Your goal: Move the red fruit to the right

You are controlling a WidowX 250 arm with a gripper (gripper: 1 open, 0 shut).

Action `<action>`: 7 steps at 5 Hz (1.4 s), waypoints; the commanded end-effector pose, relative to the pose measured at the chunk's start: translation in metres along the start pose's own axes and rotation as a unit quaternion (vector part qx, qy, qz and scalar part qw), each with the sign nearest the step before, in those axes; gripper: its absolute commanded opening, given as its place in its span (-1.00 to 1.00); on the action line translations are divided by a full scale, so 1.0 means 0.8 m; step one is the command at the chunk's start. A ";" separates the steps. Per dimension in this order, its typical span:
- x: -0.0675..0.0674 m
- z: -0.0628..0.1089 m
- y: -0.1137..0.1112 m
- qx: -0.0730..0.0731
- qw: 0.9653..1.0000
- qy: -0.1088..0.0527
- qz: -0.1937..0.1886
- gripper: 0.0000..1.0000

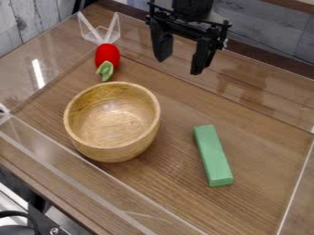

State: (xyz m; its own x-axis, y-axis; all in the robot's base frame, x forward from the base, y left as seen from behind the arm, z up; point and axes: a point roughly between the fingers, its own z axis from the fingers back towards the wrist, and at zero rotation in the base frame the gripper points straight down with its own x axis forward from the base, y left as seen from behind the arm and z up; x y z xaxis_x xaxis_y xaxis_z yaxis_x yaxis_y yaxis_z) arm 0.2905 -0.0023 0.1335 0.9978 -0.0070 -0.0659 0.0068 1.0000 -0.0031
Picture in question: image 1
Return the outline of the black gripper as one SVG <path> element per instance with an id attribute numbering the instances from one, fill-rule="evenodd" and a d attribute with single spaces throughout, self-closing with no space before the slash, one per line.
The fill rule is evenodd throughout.
<path id="1" fill-rule="evenodd" d="M 227 47 L 231 21 L 215 12 L 215 0 L 147 0 L 147 4 L 150 17 L 171 22 L 185 30 L 199 30 L 214 38 L 202 37 L 197 42 L 190 73 L 201 74 L 211 63 L 217 48 L 223 50 Z M 151 22 L 150 28 L 154 54 L 163 62 L 173 55 L 173 34 L 157 21 Z"/>

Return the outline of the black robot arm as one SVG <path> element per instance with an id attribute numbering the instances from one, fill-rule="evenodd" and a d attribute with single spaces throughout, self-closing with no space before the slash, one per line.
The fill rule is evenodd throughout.
<path id="1" fill-rule="evenodd" d="M 231 21 L 215 13 L 215 0 L 147 0 L 146 24 L 157 60 L 173 56 L 174 35 L 197 42 L 190 73 L 198 75 L 211 64 L 217 51 L 227 47 Z"/>

